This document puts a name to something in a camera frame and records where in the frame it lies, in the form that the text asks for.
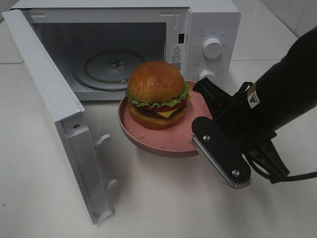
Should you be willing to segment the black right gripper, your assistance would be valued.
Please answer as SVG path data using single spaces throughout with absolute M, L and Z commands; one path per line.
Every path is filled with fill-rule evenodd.
M 245 82 L 230 96 L 205 77 L 193 91 L 202 95 L 213 120 L 193 120 L 192 144 L 224 184 L 234 189 L 249 186 L 250 168 L 271 183 L 285 181 L 290 172 L 271 141 L 275 130 L 266 124 L 264 113 L 254 112 L 253 103 L 260 106 L 256 84 Z

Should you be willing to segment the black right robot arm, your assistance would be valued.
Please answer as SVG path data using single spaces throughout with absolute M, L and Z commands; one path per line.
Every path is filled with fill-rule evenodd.
M 209 79 L 198 81 L 211 113 L 192 122 L 192 142 L 221 181 L 246 187 L 255 171 L 271 183 L 312 179 L 316 172 L 291 176 L 272 139 L 276 131 L 317 105 L 317 31 L 301 36 L 287 55 L 256 82 L 229 95 Z

